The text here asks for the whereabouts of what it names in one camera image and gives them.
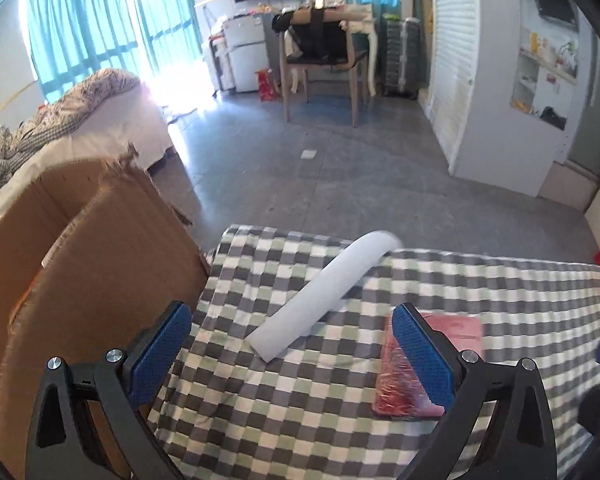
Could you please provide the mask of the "checkered tablecloth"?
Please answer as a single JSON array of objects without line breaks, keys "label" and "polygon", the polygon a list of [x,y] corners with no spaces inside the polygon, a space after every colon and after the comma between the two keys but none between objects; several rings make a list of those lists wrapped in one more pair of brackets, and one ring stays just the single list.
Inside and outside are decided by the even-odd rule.
[{"label": "checkered tablecloth", "polygon": [[600,266],[401,249],[285,353],[248,335],[337,257],[335,237],[230,226],[193,326],[148,422],[189,479],[393,479],[433,422],[372,408],[393,308],[478,318],[484,358],[534,359],[553,417],[558,474],[590,443],[577,421],[600,385]]}]

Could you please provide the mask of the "brown cardboard box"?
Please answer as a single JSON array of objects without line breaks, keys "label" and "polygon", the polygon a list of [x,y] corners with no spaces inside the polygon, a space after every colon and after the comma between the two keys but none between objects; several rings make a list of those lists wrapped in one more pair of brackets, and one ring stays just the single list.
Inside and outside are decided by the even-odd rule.
[{"label": "brown cardboard box", "polygon": [[132,154],[53,166],[0,216],[0,460],[24,475],[45,364],[129,347],[209,277],[185,219]]}]

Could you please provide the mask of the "patterned duvet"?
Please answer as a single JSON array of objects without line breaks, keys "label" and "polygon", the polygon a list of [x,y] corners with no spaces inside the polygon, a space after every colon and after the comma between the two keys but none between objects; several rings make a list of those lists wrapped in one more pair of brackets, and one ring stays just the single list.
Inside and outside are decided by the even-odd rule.
[{"label": "patterned duvet", "polygon": [[140,78],[126,70],[103,68],[40,108],[16,131],[0,126],[0,189],[46,144],[74,133],[102,102],[139,84]]}]

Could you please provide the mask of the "red bag on floor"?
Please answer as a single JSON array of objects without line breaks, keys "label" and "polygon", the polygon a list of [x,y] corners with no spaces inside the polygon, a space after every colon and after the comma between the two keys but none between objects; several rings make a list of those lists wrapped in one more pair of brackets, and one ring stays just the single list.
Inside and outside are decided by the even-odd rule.
[{"label": "red bag on floor", "polygon": [[273,72],[270,68],[267,70],[258,70],[257,73],[258,95],[261,102],[273,102],[278,99],[279,90],[276,84]]}]

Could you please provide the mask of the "white louvered wardrobe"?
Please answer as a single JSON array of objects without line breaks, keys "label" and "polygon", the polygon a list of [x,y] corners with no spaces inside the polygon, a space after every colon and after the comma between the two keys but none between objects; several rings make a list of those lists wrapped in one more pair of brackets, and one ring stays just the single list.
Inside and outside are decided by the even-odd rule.
[{"label": "white louvered wardrobe", "polygon": [[432,24],[425,112],[452,174],[474,93],[479,52],[479,0],[432,0]]}]

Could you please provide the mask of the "blue curtains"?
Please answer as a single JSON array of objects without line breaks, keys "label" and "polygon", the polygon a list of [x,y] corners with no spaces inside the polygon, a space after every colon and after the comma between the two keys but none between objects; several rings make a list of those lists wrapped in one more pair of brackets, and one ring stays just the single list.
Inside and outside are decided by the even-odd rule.
[{"label": "blue curtains", "polygon": [[139,76],[161,106],[186,101],[202,55],[195,0],[26,3],[30,59],[47,101],[104,68]]}]

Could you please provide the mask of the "white mini fridge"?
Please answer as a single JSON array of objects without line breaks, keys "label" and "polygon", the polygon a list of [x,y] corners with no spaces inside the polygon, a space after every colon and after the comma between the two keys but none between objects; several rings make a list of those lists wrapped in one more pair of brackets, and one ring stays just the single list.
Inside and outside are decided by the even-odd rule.
[{"label": "white mini fridge", "polygon": [[256,92],[258,73],[268,70],[268,51],[262,16],[248,14],[230,18],[223,24],[224,37],[238,93]]}]

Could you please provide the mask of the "black bag on chair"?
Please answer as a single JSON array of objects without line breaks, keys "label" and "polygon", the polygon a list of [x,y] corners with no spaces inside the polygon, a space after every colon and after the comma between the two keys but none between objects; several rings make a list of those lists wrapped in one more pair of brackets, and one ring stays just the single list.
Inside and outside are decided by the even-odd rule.
[{"label": "black bag on chair", "polygon": [[289,32],[298,52],[287,55],[289,65],[336,66],[349,63],[347,33],[338,22],[326,22],[325,11],[312,9],[306,24],[294,24],[294,11],[276,14],[273,32]]}]

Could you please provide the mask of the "wooden chair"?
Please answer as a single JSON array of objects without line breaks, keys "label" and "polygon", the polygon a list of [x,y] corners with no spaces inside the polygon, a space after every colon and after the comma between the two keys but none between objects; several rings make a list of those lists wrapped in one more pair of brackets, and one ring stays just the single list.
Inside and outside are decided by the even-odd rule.
[{"label": "wooden chair", "polygon": [[343,13],[338,12],[335,8],[317,9],[315,6],[310,8],[301,8],[294,11],[294,24],[306,24],[309,21],[309,14],[312,9],[324,10],[326,22],[338,22],[342,29],[347,33],[347,44],[349,52],[349,63],[336,66],[321,66],[321,65],[289,65],[287,63],[287,55],[298,52],[298,48],[291,39],[289,32],[278,34],[276,32],[279,43],[279,71],[280,71],[280,90],[282,90],[284,103],[284,117],[286,122],[290,122],[290,85],[287,82],[291,70],[298,70],[302,75],[304,85],[304,97],[309,101],[309,81],[308,73],[310,70],[330,70],[331,72],[346,73],[349,78],[349,96],[351,107],[351,122],[352,126],[358,125],[358,109],[360,108],[360,97],[358,96],[358,68],[366,68],[368,61],[368,52],[366,50],[358,50],[353,41],[353,35],[350,29],[350,18],[347,18]]}]

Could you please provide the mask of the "dark suitcase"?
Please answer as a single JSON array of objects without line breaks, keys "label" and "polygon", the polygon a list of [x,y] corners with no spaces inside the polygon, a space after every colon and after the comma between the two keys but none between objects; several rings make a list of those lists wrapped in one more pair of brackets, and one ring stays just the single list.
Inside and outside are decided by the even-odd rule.
[{"label": "dark suitcase", "polygon": [[416,100],[420,86],[420,21],[385,15],[382,86],[386,96]]}]

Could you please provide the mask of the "white dressing table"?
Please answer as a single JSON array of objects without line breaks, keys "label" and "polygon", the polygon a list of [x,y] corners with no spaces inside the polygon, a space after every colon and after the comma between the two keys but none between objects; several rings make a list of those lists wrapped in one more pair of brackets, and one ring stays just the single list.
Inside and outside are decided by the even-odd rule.
[{"label": "white dressing table", "polygon": [[376,18],[370,3],[345,4],[340,3],[335,9],[350,18],[350,29],[355,37],[366,37],[368,44],[367,85],[370,96],[376,96],[376,67],[378,58],[379,39],[376,30]]}]

